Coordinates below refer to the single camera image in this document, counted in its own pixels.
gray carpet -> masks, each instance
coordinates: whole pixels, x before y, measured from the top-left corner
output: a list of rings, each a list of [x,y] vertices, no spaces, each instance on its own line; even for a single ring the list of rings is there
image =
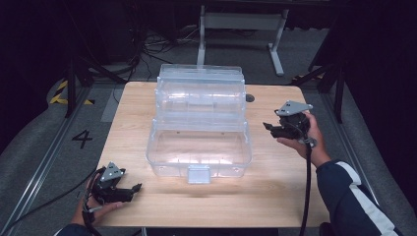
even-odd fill
[[[251,36],[242,36],[230,31],[209,33],[206,64],[240,66],[246,84],[287,85],[294,76],[307,73],[307,68],[326,34],[326,30],[286,30],[278,47],[285,73],[281,78],[275,75],[269,58],[267,44],[273,38],[273,34],[267,31],[257,31]],[[197,50],[197,42],[190,41],[169,51],[152,55],[175,64],[195,64]],[[142,55],[142,59],[131,80],[155,82],[160,65],[165,62],[146,54]],[[56,91],[58,84],[51,88],[47,100]],[[332,100],[333,91],[328,96],[318,94],[315,85],[314,81],[308,82],[302,86],[302,91],[307,102],[315,106],[312,113],[318,117],[327,140],[329,154],[333,158],[351,162],[352,153],[349,153],[349,147],[352,147],[366,175],[364,177],[382,209],[404,235],[417,235],[417,220],[412,208],[389,175],[348,88],[343,98],[343,124],[338,125],[326,107],[327,101]],[[123,86],[115,86],[107,79],[99,79],[88,91],[88,99],[93,99],[95,104],[80,106],[68,132],[62,138],[62,145],[57,148],[46,178],[39,183],[38,193],[29,203],[30,208],[35,208],[70,189],[96,167],[122,89]],[[66,122],[65,112],[65,105],[50,104],[49,108],[30,122],[1,154],[0,164],[6,166],[0,172],[1,227],[9,219],[37,166],[48,153],[61,125]],[[340,137],[338,129],[346,132],[348,142]],[[92,140],[86,142],[82,148],[82,142],[73,141],[73,138],[83,131],[89,131],[89,138]],[[13,235],[53,235],[71,219],[83,188],[84,185],[62,200],[24,219],[13,231]],[[136,230],[138,228],[99,228],[103,235],[132,235]],[[298,230],[280,229],[279,235],[298,235]],[[307,234],[318,235],[318,229],[309,228]]]

dark jacket sleeve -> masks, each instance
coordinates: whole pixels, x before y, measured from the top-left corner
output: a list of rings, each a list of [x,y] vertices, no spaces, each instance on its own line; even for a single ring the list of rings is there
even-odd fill
[[[317,169],[320,194],[337,236],[402,235],[361,185],[356,171],[343,161],[330,161]]]
[[[91,233],[83,225],[68,224],[56,236],[91,236]]]

person's right hand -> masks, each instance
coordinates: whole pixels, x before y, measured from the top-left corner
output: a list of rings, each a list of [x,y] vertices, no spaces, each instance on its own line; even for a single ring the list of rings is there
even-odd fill
[[[317,124],[316,117],[308,112],[304,112],[304,114],[306,115],[307,119],[309,119],[309,122],[310,122],[310,130],[307,133],[307,135],[310,138],[313,138],[317,141],[316,146],[312,148],[312,155],[311,155],[312,163],[316,167],[319,167],[322,164],[330,161],[330,157],[328,156],[328,153],[326,152],[325,140]],[[294,148],[302,157],[306,158],[306,146],[305,145],[300,144],[296,140],[289,140],[285,138],[277,138],[276,140],[285,146]]]

